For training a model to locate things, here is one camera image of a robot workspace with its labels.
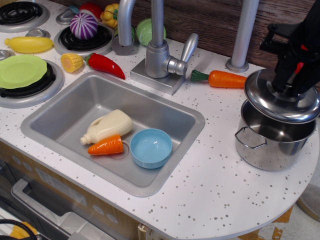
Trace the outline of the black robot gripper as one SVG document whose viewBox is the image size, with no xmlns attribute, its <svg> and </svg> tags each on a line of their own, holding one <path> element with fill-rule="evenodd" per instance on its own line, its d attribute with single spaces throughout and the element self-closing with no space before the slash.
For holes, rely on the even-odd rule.
<svg viewBox="0 0 320 240">
<path fill-rule="evenodd" d="M 277 55 L 276 92 L 300 95 L 320 82 L 320 2 L 316 0 L 301 23 L 269 24 L 260 49 Z"/>
</svg>

